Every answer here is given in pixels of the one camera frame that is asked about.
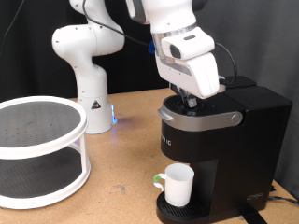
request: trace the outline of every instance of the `gray wall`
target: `gray wall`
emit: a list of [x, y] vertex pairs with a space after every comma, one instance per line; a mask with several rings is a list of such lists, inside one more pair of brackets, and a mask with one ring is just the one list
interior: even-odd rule
[[[239, 75], [293, 102], [275, 179], [299, 199], [299, 1], [209, 0], [198, 25], [235, 56]], [[231, 63], [215, 50], [222, 75]]]

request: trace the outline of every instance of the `robotic arm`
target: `robotic arm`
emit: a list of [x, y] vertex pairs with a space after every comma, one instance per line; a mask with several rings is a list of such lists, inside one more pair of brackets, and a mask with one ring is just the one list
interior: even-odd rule
[[[83, 0], [70, 0], [77, 12], [84, 14]], [[88, 0], [86, 11], [95, 20], [121, 31], [108, 15], [104, 0]], [[84, 25], [70, 25], [55, 31], [52, 46], [55, 52], [73, 68], [78, 86], [78, 103], [87, 113], [89, 126], [86, 133], [103, 133], [114, 121], [112, 104], [107, 98], [107, 74], [93, 64], [93, 56], [114, 53], [122, 49], [124, 37], [92, 21]]]
[[220, 90], [212, 37], [196, 24], [194, 10], [207, 0], [126, 0], [130, 17], [151, 25], [160, 76], [177, 85], [181, 93], [201, 99]]

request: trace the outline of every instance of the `white mug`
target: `white mug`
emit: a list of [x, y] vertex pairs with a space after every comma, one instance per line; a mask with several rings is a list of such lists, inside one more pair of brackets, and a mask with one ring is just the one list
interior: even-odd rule
[[189, 203], [194, 171], [186, 164], [174, 163], [166, 167], [165, 174], [153, 177], [153, 184], [164, 191], [162, 184], [158, 183], [160, 178], [165, 180], [165, 199], [176, 207], [182, 207]]

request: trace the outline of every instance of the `perforated tray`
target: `perforated tray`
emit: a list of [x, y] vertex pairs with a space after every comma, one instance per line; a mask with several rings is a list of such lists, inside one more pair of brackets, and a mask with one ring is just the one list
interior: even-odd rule
[[80, 154], [71, 147], [24, 160], [0, 160], [0, 195], [34, 198], [70, 185], [82, 173]]
[[169, 223], [188, 223], [188, 221], [196, 219], [199, 221], [198, 223], [201, 223], [200, 218], [207, 217], [207, 213], [194, 195], [191, 196], [190, 202], [187, 205], [175, 207], [166, 201], [164, 192], [157, 199], [157, 215], [159, 219], [172, 220]]
[[29, 102], [0, 109], [0, 147], [30, 147], [73, 131], [79, 112], [55, 102]]

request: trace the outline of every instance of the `black cable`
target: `black cable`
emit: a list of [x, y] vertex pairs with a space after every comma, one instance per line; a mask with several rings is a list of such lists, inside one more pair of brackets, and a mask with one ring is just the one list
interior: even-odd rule
[[272, 197], [269, 197], [268, 198], [268, 201], [274, 201], [274, 200], [286, 200], [290, 203], [294, 203], [294, 204], [298, 204], [299, 205], [299, 202], [294, 200], [294, 199], [288, 199], [288, 198], [281, 198], [281, 197], [278, 197], [278, 196], [272, 196]]
[[108, 25], [106, 25], [106, 24], [103, 24], [102, 22], [95, 21], [95, 20], [93, 20], [92, 18], [90, 18], [89, 15], [87, 15], [87, 12], [86, 12], [86, 10], [85, 10], [85, 3], [86, 3], [86, 0], [83, 1], [83, 12], [84, 12], [85, 17], [86, 17], [88, 20], [93, 21], [93, 22], [96, 23], [96, 24], [105, 26], [106, 28], [108, 28], [108, 29], [110, 29], [110, 30], [112, 30], [112, 31], [114, 31], [114, 32], [116, 32], [116, 33], [118, 33], [118, 34], [120, 34], [120, 35], [123, 35], [123, 36], [127, 37], [128, 39], [135, 41], [135, 42], [138, 43], [138, 44], [141, 44], [141, 45], [144, 45], [144, 46], [149, 47], [149, 44], [147, 44], [147, 43], [144, 43], [144, 42], [142, 42], [142, 41], [140, 41], [140, 40], [134, 39], [134, 38], [130, 37], [129, 35], [126, 35], [126, 34], [122, 33], [121, 31], [118, 31], [118, 30], [112, 28], [111, 26], [108, 26]]
[[20, 6], [19, 6], [19, 8], [18, 8], [18, 11], [17, 11], [15, 17], [13, 18], [13, 20], [12, 20], [11, 24], [9, 25], [9, 27], [8, 27], [8, 29], [7, 29], [7, 31], [6, 31], [6, 33], [4, 34], [3, 42], [2, 42], [2, 47], [1, 47], [1, 51], [0, 51], [0, 57], [1, 57], [2, 52], [3, 52], [3, 49], [4, 49], [4, 45], [5, 45], [5, 42], [6, 42], [7, 34], [8, 34], [8, 32], [9, 32], [11, 26], [13, 25], [13, 23], [14, 23], [15, 20], [17, 19], [17, 16], [18, 16], [19, 12], [21, 11], [21, 7], [22, 7], [22, 5], [23, 5], [24, 2], [25, 2], [25, 0], [22, 0], [22, 1], [21, 1], [21, 4], [20, 4]]
[[233, 55], [231, 54], [231, 52], [225, 46], [223, 46], [220, 43], [215, 43], [215, 45], [219, 46], [219, 47], [222, 47], [228, 53], [228, 55], [230, 56], [231, 61], [233, 63], [233, 66], [234, 66], [234, 76], [233, 76], [233, 79], [230, 82], [221, 79], [220, 82], [221, 82], [221, 84], [223, 84], [225, 86], [232, 85], [233, 83], [235, 83], [236, 77], [237, 77], [237, 68], [236, 68], [236, 64], [235, 64], [235, 59], [234, 59]]

